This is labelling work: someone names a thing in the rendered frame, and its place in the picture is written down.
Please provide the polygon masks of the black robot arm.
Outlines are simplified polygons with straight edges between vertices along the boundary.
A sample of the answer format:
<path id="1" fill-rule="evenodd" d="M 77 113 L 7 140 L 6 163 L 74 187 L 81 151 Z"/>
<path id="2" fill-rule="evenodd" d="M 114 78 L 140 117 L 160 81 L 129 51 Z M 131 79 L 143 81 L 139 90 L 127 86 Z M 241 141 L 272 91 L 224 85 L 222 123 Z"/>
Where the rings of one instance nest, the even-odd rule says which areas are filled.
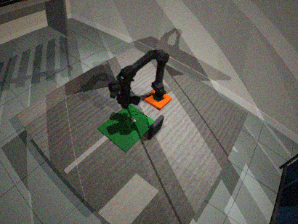
<path id="1" fill-rule="evenodd" d="M 153 98 L 160 102 L 164 99 L 164 95 L 166 94 L 166 90 L 164 89 L 164 66 L 169 60 L 169 54 L 167 54 L 162 49 L 155 49 L 148 51 L 145 55 L 143 55 L 138 61 L 136 61 L 132 65 L 128 65 L 123 68 L 121 72 L 117 75 L 116 81 L 111 81 L 108 85 L 108 89 L 110 93 L 117 92 L 119 90 L 128 90 L 130 89 L 130 84 L 133 78 L 136 75 L 136 72 L 148 64 L 152 59 L 157 59 L 157 71 L 156 71 L 156 80 L 152 82 L 152 88 L 155 90 L 155 94 Z M 121 76 L 124 78 L 122 79 Z M 129 94 L 120 94 L 118 99 L 118 104 L 126 105 L 129 103 Z"/>

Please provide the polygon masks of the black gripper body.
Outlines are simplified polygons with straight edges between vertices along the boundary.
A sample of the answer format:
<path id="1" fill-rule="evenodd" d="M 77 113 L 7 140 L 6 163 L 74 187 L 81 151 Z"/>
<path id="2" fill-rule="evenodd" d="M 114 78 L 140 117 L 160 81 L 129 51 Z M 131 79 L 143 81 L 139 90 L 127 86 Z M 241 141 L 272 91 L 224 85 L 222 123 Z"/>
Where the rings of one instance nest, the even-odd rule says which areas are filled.
<path id="1" fill-rule="evenodd" d="M 130 87 L 130 89 L 131 89 L 131 87 Z M 124 94 L 124 95 L 128 93 L 129 94 L 129 102 L 131 102 L 134 105 L 138 105 L 139 102 L 140 102 L 140 97 L 136 96 L 136 95 L 135 96 L 130 96 L 130 89 L 121 90 L 121 93 Z M 119 93 L 119 91 L 117 91 L 117 92 L 111 93 L 110 97 L 112 97 L 112 98 L 117 97 L 117 99 L 118 99 L 119 95 L 120 95 L 120 93 Z"/>

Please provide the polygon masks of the green circuit board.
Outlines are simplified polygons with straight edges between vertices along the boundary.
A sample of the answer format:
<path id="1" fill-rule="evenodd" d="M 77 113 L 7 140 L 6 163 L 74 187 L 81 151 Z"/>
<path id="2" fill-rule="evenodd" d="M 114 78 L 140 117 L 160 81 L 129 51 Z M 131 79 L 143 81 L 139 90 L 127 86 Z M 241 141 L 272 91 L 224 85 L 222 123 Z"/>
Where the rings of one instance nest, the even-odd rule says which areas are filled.
<path id="1" fill-rule="evenodd" d="M 128 109 L 122 108 L 97 129 L 126 153 L 149 130 L 153 122 L 154 120 L 129 104 Z"/>

